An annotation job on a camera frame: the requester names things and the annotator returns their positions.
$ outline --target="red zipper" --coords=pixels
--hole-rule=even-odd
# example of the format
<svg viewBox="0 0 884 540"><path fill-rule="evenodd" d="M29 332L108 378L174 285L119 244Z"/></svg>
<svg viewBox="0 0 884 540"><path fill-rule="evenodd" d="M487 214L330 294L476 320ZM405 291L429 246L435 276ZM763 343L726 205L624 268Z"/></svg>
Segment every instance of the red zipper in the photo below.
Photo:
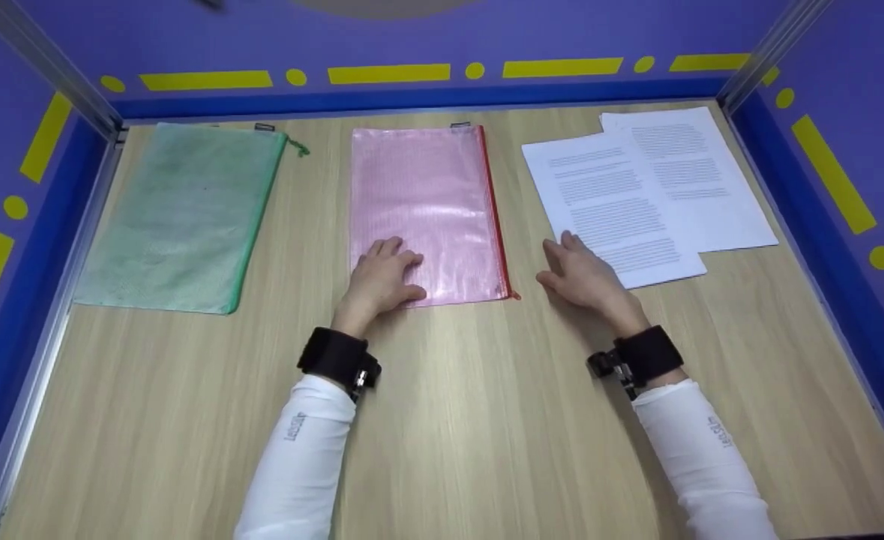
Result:
<svg viewBox="0 0 884 540"><path fill-rule="evenodd" d="M504 298L514 298L521 300L521 295L511 288L511 281L508 279L508 259L505 256L505 243L502 241L501 220L499 219L499 205L496 204L496 187L492 181L492 165L489 164L489 147L485 143L485 126L478 126L478 136L482 140L482 156L485 157L485 172L489 179L489 199L492 201L492 216L496 222L496 235L499 237L499 255L501 256L501 273L508 288L508 294Z"/></svg>

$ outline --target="paper sheet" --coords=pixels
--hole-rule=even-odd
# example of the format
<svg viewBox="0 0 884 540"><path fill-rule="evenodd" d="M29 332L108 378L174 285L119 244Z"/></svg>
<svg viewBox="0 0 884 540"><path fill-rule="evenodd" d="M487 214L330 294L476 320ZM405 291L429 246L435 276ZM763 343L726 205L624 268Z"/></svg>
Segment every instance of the paper sheet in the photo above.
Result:
<svg viewBox="0 0 884 540"><path fill-rule="evenodd" d="M699 253L778 243L708 107L602 113L606 133L633 138Z"/></svg>
<svg viewBox="0 0 884 540"><path fill-rule="evenodd" d="M671 215L630 141L599 133L525 144L521 151L556 239L566 229L576 233L625 287L705 274L679 233L684 224Z"/></svg>

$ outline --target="wood grain surface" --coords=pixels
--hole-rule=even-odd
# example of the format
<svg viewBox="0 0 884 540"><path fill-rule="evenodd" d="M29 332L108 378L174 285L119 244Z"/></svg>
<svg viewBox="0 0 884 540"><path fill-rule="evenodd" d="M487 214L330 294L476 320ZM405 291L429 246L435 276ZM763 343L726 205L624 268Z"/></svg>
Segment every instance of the wood grain surface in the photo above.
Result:
<svg viewBox="0 0 884 540"><path fill-rule="evenodd" d="M229 538L312 327L349 276L352 128L485 126L521 300L405 310L370 332L384 374L349 437L333 537L681 538L685 516L617 382L610 336L547 297L548 219L521 144L599 131L602 110L270 121L289 149L229 316L75 305L3 539ZM715 109L730 145L733 137ZM253 122L222 124L252 129ZM105 215L152 127L133 127ZM884 531L884 431L742 154L781 245L706 253L637 290L732 433L784 538Z"/></svg>

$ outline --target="pink mesh zipper bag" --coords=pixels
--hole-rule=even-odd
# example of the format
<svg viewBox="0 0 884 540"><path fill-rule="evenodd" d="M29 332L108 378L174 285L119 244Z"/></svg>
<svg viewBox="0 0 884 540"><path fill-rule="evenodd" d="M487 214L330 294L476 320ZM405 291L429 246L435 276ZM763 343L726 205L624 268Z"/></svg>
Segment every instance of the pink mesh zipper bag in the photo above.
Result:
<svg viewBox="0 0 884 540"><path fill-rule="evenodd" d="M482 127L352 132L352 267L374 240L391 236L425 255L405 281L428 297L409 305L513 294Z"/></svg>

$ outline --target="right hand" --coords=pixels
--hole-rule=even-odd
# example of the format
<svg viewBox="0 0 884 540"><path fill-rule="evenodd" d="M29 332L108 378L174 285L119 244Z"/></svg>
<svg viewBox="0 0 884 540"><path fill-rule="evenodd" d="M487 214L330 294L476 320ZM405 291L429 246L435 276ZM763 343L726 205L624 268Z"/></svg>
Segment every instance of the right hand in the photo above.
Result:
<svg viewBox="0 0 884 540"><path fill-rule="evenodd" d="M545 240L545 259L559 268L535 275L542 286L554 290L572 304L597 312L617 338L629 338L651 327L638 298L626 290L616 271L585 247L581 238L567 230L561 245Z"/></svg>

